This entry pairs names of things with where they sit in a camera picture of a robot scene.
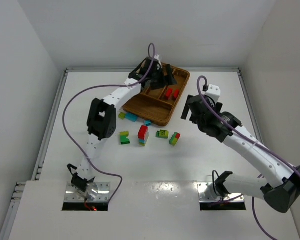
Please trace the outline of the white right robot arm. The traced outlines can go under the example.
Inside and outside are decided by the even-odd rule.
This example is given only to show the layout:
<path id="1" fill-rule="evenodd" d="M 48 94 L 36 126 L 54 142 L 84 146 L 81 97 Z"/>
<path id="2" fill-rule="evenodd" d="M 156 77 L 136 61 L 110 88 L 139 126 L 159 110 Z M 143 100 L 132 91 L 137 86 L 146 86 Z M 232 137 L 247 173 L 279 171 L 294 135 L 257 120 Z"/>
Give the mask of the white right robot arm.
<path id="1" fill-rule="evenodd" d="M 191 113 L 189 120 L 202 133 L 237 152 L 264 177 L 243 177 L 225 171 L 212 183 L 215 196 L 224 198 L 240 193 L 264 200 L 277 212 L 286 213 L 300 196 L 300 165 L 283 163 L 273 156 L 239 119 L 229 112 L 221 112 L 223 104 L 212 94 L 211 85 L 204 90 L 204 95 L 188 95 L 182 119 Z"/>

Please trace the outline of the small red lego brick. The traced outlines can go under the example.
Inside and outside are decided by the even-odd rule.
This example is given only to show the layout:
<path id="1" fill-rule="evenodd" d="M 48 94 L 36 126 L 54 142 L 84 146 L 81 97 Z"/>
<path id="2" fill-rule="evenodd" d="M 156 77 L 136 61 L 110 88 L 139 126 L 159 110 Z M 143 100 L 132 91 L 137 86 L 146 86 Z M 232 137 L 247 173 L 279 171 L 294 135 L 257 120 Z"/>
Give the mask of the small red lego brick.
<path id="1" fill-rule="evenodd" d="M 173 93 L 173 99 L 174 100 L 177 100 L 178 97 L 179 97 L 179 94 L 180 94 L 180 90 L 179 89 L 176 89 Z"/>

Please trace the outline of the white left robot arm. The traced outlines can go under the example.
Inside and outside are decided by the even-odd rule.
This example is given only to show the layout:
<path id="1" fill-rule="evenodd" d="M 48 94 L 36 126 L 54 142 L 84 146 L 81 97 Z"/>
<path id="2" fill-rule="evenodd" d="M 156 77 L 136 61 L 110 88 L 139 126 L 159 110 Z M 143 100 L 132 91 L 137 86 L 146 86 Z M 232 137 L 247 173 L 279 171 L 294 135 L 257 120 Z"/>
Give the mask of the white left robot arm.
<path id="1" fill-rule="evenodd" d="M 149 87 L 153 90 L 163 89 L 167 86 L 176 85 L 177 81 L 173 75 L 172 67 L 169 64 L 162 66 L 158 56 L 154 58 L 145 58 L 131 73 L 123 84 L 100 85 L 99 88 L 116 87 L 117 89 L 108 96 L 99 99 L 95 98 L 90 105 L 87 118 L 87 132 L 89 140 L 87 150 L 84 150 L 70 135 L 65 127 L 64 130 L 68 137 L 83 153 L 83 161 L 79 168 L 68 165 L 68 168 L 74 169 L 71 183 L 82 193 L 88 189 L 88 184 L 95 179 L 90 173 L 90 168 L 97 172 L 120 178 L 120 175 L 107 173 L 97 169 L 92 163 L 97 148 L 97 144 L 104 139 L 109 139 L 117 127 L 117 110 L 126 104 L 134 96 L 141 93 L 142 88 Z"/>

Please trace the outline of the cyan lime lego stack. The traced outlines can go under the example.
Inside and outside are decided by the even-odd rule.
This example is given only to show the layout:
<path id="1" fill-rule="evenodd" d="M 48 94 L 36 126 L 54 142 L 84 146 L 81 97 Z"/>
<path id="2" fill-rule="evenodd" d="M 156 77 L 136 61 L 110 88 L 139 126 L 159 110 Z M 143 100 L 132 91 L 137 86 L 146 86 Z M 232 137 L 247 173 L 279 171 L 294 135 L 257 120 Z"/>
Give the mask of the cyan lime lego stack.
<path id="1" fill-rule="evenodd" d="M 145 146 L 147 144 L 147 141 L 148 141 L 148 136 L 146 136 L 144 139 L 142 138 L 139 138 L 138 139 L 138 143 L 141 145 L 141 146 Z"/>

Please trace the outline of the red top lego stack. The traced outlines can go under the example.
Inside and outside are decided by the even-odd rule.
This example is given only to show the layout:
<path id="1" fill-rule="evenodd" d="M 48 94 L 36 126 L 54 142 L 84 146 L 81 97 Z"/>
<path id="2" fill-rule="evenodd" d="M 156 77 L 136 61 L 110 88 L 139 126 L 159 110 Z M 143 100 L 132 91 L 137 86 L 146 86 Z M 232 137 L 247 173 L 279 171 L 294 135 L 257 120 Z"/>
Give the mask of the red top lego stack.
<path id="1" fill-rule="evenodd" d="M 146 138 L 148 131 L 149 131 L 149 127 L 146 125 L 142 125 L 137 135 L 138 139 L 144 140 Z"/>

